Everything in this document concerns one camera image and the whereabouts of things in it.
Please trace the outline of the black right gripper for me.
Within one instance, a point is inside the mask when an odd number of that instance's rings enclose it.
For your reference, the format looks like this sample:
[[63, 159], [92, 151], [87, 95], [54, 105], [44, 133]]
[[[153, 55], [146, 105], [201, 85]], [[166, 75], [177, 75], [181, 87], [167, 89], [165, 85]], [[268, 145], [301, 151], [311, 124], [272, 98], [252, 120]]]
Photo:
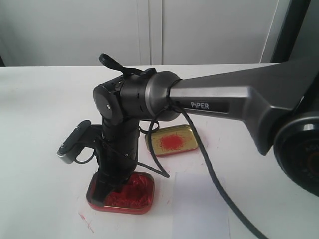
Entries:
[[102, 136], [96, 141], [98, 174], [90, 184], [90, 203], [103, 206], [112, 186], [126, 181], [137, 166], [139, 120], [129, 119], [118, 125], [102, 121]]

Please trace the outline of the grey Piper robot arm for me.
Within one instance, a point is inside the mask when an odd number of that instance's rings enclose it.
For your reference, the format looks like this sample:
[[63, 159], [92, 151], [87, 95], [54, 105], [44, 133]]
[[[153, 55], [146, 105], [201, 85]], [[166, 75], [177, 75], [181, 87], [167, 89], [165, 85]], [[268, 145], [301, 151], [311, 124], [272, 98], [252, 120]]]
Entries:
[[102, 135], [95, 146], [99, 169], [92, 202], [102, 205], [136, 168], [139, 122], [171, 121], [180, 114], [242, 121], [261, 155], [273, 149], [286, 175], [318, 195], [317, 59], [184, 80], [170, 71], [127, 68], [106, 54], [99, 61], [121, 75], [93, 91]]

